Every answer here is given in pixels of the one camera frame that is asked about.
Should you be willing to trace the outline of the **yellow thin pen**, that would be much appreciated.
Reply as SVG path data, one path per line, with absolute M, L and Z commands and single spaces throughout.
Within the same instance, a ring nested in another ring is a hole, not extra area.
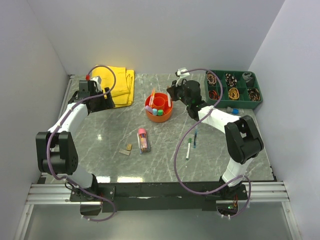
M 150 106 L 153 107 L 153 103 L 154 103 L 154 98 L 155 98 L 155 93 L 156 93 L 156 88 L 153 88 L 152 91 L 152 98 L 150 99 Z

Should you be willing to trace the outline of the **green black highlighter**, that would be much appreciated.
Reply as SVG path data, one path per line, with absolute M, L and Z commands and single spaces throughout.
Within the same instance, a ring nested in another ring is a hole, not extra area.
M 162 116 L 163 114 L 164 114 L 164 112 L 163 112 L 162 109 L 159 109 L 159 110 L 157 111 L 157 115 L 158 115 L 158 116 Z

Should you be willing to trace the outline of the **light blue cap highlighter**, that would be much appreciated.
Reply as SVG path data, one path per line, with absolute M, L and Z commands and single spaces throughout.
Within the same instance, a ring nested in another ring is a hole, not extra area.
M 156 108 L 152 109 L 152 115 L 157 116 L 158 115 L 158 110 Z

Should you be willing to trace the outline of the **purple highlighter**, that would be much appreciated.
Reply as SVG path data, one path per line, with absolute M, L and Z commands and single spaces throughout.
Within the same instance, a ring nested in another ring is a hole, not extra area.
M 145 110 L 148 111 L 151 114 L 153 113 L 153 109 L 149 105 L 145 106 Z

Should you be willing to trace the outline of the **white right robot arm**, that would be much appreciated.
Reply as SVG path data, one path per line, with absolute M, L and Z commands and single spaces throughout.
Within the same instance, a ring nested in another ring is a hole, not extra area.
M 180 141 L 174 153 L 173 168 L 179 184 L 188 192 L 196 195 L 210 195 L 219 191 L 224 199 L 231 199 L 246 176 L 247 168 L 252 160 L 264 149 L 262 137 L 252 117 L 242 117 L 226 113 L 206 103 L 201 96 L 200 83 L 186 80 L 178 85 L 174 80 L 166 91 L 172 101 L 181 101 L 189 116 L 196 121 L 192 126 L 207 124 L 225 134 L 230 160 L 225 172 L 220 177 L 220 186 L 211 191 L 195 191 L 188 188 L 180 179 L 177 171 L 177 155 L 182 144 Z

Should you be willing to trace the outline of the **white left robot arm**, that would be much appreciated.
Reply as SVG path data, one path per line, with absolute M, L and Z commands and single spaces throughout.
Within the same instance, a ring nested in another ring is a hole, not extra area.
M 39 171 L 82 188 L 82 195 L 88 201 L 96 200 L 102 194 L 97 178 L 78 165 L 73 135 L 89 114 L 114 107 L 110 88 L 102 87 L 99 76 L 79 81 L 78 90 L 69 99 L 57 123 L 35 137 Z

